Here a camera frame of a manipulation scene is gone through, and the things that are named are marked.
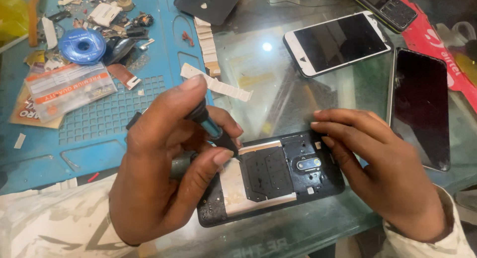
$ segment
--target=hand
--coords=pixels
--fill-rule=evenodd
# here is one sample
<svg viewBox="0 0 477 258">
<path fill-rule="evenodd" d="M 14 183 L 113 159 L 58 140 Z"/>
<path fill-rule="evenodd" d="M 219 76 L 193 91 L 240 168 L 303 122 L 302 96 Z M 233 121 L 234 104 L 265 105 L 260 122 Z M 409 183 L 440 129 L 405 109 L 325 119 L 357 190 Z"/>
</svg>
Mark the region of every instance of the hand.
<svg viewBox="0 0 477 258">
<path fill-rule="evenodd" d="M 202 75 L 160 94 L 127 134 L 127 152 L 109 193 L 112 224 L 130 245 L 184 226 L 218 169 L 233 155 L 206 141 L 207 133 L 184 120 L 207 91 Z M 237 142 L 243 131 L 223 109 L 207 107 L 212 119 Z M 199 155 L 182 181 L 169 179 L 172 159 L 183 150 Z"/>
<path fill-rule="evenodd" d="M 311 123 L 331 148 L 350 187 L 406 237 L 436 242 L 447 236 L 444 210 L 414 147 L 372 112 L 316 111 Z M 369 165 L 361 167 L 356 153 Z"/>
</svg>

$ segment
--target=yellow plastic bag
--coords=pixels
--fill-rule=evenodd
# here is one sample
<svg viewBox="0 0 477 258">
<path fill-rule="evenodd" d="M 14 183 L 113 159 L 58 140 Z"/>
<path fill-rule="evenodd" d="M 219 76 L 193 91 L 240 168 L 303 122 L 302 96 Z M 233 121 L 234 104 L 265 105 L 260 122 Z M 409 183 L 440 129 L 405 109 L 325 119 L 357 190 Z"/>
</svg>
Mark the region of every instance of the yellow plastic bag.
<svg viewBox="0 0 477 258">
<path fill-rule="evenodd" d="M 0 41 L 28 33 L 28 6 L 24 0 L 0 0 Z"/>
</svg>

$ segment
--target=white sleeve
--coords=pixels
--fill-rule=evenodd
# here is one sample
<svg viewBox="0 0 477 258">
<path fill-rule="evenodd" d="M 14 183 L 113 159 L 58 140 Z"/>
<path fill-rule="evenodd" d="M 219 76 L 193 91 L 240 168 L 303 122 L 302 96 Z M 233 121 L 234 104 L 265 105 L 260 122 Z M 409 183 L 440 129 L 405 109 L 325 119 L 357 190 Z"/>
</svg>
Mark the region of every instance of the white sleeve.
<svg viewBox="0 0 477 258">
<path fill-rule="evenodd" d="M 0 258 L 121 257 L 108 193 L 116 174 L 53 193 L 0 199 Z"/>
<path fill-rule="evenodd" d="M 452 232 L 444 239 L 431 244 L 408 239 L 399 234 L 391 224 L 383 220 L 387 239 L 382 250 L 374 258 L 475 258 L 460 225 L 459 214 L 451 196 L 442 188 L 437 188 L 447 220 L 453 221 Z"/>
</svg>

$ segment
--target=fingernail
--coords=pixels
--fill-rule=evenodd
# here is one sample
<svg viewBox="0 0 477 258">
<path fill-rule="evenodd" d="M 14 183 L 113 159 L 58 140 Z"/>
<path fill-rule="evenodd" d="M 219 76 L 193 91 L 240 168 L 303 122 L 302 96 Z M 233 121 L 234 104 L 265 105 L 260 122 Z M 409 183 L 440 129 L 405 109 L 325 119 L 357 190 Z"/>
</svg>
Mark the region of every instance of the fingernail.
<svg viewBox="0 0 477 258">
<path fill-rule="evenodd" d="M 221 166 L 225 164 L 225 162 L 229 161 L 229 159 L 232 158 L 233 155 L 234 155 L 233 151 L 224 150 L 220 152 L 219 154 L 217 154 L 216 156 L 214 156 L 214 163 L 218 166 Z"/>
<path fill-rule="evenodd" d="M 243 133 L 242 127 L 240 127 L 240 124 L 237 123 L 237 128 Z"/>
<path fill-rule="evenodd" d="M 196 88 L 200 84 L 200 78 L 203 78 L 203 75 L 196 75 L 187 79 L 184 83 L 179 85 L 179 89 L 183 91 L 188 91 Z"/>
<path fill-rule="evenodd" d="M 334 146 L 334 140 L 333 139 L 331 139 L 330 137 L 322 137 L 321 139 L 326 144 L 326 146 L 328 146 L 330 148 L 333 148 L 333 146 Z"/>
<path fill-rule="evenodd" d="M 238 145 L 239 148 L 242 148 L 242 147 L 243 147 L 243 144 L 242 144 L 242 142 L 240 141 L 240 139 L 235 138 L 235 142 L 237 143 L 237 145 Z"/>
</svg>

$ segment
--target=white smartphone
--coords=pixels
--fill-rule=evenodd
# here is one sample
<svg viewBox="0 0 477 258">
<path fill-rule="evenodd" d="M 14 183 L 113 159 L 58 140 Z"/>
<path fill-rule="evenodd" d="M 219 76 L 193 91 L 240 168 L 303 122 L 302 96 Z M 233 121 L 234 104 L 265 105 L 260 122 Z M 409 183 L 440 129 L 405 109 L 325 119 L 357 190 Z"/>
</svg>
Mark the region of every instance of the white smartphone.
<svg viewBox="0 0 477 258">
<path fill-rule="evenodd" d="M 283 41 L 307 78 L 389 52 L 370 11 L 287 32 Z"/>
</svg>

